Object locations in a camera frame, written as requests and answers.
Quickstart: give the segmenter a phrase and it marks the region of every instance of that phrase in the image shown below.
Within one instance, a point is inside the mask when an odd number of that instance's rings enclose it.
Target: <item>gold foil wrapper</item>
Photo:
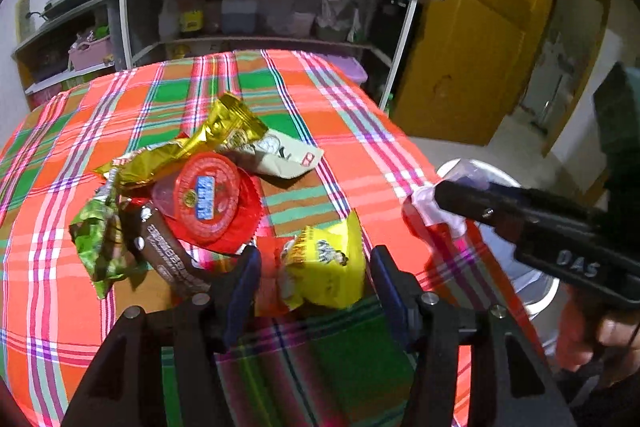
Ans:
[[[142,148],[95,170],[105,174],[118,167],[120,185],[142,187],[175,171],[195,153],[225,152],[262,139],[268,127],[238,98],[226,92],[211,107],[207,121],[190,138]]]

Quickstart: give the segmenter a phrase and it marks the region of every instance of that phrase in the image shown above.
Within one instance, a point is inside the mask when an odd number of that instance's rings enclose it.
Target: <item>plaid tablecloth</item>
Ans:
[[[57,95],[25,119],[2,153],[0,375],[34,425],[59,425],[124,308],[171,305],[155,272],[135,290],[123,281],[107,299],[96,298],[67,232],[100,183],[92,169],[179,130],[193,132],[225,91],[242,96],[271,128],[325,151],[318,169],[290,187],[260,182],[266,217],[258,235],[327,226],[356,208],[367,252],[386,244],[425,289],[462,307],[506,304],[534,338],[477,230],[438,251],[408,231],[401,203],[415,185],[437,176],[374,103],[324,60],[245,51],[153,64]],[[170,350],[163,366],[168,420],[179,425]],[[391,340],[370,296],[321,317],[262,319],[219,357],[219,367],[239,426],[392,426],[402,416],[414,360]],[[461,349],[454,425],[466,423],[469,383],[470,351]]]

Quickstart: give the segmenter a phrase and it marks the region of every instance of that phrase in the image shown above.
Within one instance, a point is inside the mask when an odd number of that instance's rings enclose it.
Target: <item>green snack wrapper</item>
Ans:
[[[78,257],[100,299],[107,296],[114,281],[125,279],[136,265],[122,241],[116,204],[116,171],[112,169],[107,182],[86,202],[69,225]]]

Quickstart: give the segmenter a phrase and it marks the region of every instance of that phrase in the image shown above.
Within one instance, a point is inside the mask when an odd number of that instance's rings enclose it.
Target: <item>red plastic lid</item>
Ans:
[[[175,181],[175,217],[195,237],[212,241],[228,228],[238,209],[238,168],[214,152],[192,156]]]

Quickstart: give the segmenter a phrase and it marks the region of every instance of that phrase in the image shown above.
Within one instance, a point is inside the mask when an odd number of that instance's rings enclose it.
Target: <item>yellow bottle label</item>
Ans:
[[[180,14],[180,31],[183,33],[196,32],[204,26],[202,10],[192,10]]]

